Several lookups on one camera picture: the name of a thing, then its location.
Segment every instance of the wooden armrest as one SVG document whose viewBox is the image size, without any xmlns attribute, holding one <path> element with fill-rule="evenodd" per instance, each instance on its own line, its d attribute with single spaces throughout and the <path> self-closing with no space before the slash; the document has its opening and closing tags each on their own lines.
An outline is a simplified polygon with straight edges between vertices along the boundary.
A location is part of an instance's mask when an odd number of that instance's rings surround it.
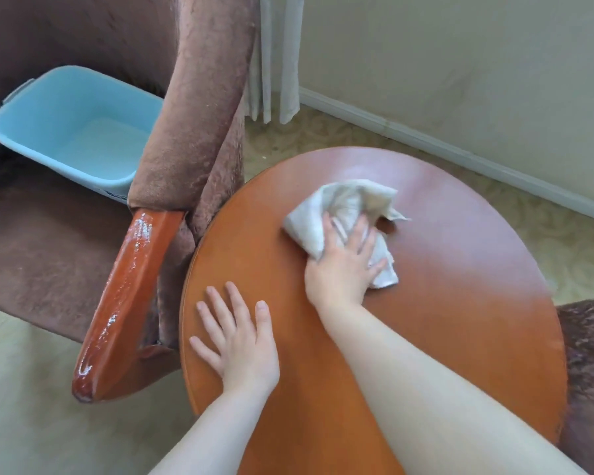
<svg viewBox="0 0 594 475">
<path fill-rule="evenodd" d="M 139 349 L 156 278 L 185 213 L 137 210 L 110 272 L 73 375 L 82 402 L 129 395 L 180 367 L 178 351 Z"/>
</svg>

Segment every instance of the person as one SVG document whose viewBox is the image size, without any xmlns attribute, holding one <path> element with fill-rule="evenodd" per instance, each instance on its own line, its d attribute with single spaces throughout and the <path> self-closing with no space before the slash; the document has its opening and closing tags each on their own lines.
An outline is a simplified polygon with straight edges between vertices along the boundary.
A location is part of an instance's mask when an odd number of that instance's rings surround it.
<svg viewBox="0 0 594 475">
<path fill-rule="evenodd" d="M 363 242 L 367 220 L 362 216 L 341 246 L 327 214 L 323 223 L 324 253 L 306 266 L 308 299 L 408 475 L 585 474 L 507 408 L 365 310 L 365 291 L 386 264 L 368 267 L 376 231 L 372 228 Z M 233 312 L 215 288 L 207 288 L 217 320 L 198 303 L 218 352 L 197 337 L 190 340 L 222 377 L 223 392 L 152 475 L 235 474 L 279 380 L 269 307 L 263 301 L 255 305 L 254 326 L 233 283 L 227 283 L 227 291 Z"/>
</svg>

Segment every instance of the cream wall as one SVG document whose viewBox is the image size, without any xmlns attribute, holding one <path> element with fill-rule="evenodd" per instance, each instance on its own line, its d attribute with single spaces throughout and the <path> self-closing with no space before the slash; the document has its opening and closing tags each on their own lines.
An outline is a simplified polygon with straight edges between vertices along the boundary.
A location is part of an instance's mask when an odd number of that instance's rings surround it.
<svg viewBox="0 0 594 475">
<path fill-rule="evenodd" d="M 306 0 L 300 85 L 594 199 L 594 0 Z"/>
</svg>

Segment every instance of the round wooden table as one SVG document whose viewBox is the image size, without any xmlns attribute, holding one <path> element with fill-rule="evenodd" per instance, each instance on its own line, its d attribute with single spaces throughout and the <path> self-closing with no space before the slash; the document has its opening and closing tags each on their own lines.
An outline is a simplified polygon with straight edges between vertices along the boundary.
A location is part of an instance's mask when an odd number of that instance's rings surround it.
<svg viewBox="0 0 594 475">
<path fill-rule="evenodd" d="M 386 227 L 400 282 L 369 291 L 367 309 L 556 442 L 566 406 L 561 327 L 515 231 L 439 168 L 397 152 L 339 147 L 288 159 L 247 183 L 215 218 L 187 276 L 181 357 L 196 413 L 222 391 L 187 341 L 198 335 L 213 347 L 194 307 L 205 287 L 224 295 L 230 280 L 251 312 L 258 300 L 270 306 L 281 377 L 239 473 L 403 473 L 306 299 L 306 254 L 281 229 L 321 185 L 351 178 L 396 188 L 394 207 L 412 218 Z"/>
</svg>

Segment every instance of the hand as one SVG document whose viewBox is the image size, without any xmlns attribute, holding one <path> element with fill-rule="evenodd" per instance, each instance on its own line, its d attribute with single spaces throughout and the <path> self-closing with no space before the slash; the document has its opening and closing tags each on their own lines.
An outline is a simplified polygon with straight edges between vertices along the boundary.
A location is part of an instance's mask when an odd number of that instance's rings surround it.
<svg viewBox="0 0 594 475">
<path fill-rule="evenodd" d="M 222 377 L 223 391 L 254 391 L 270 395 L 279 381 L 279 358 L 273 338 L 269 306 L 264 301 L 255 305 L 255 322 L 233 283 L 227 283 L 233 314 L 214 287 L 207 287 L 207 295 L 214 306 L 218 321 L 203 301 L 196 305 L 203 325 L 218 349 L 208 348 L 198 337 L 189 342 L 198 356 Z"/>
<path fill-rule="evenodd" d="M 306 295 L 319 315 L 339 306 L 361 305 L 367 287 L 387 266 L 384 258 L 368 267 L 377 232 L 372 227 L 363 243 L 368 224 L 365 215 L 357 220 L 346 246 L 339 245 L 339 236 L 328 213 L 324 213 L 323 224 L 324 253 L 319 261 L 312 258 L 308 261 L 305 275 Z"/>
</svg>

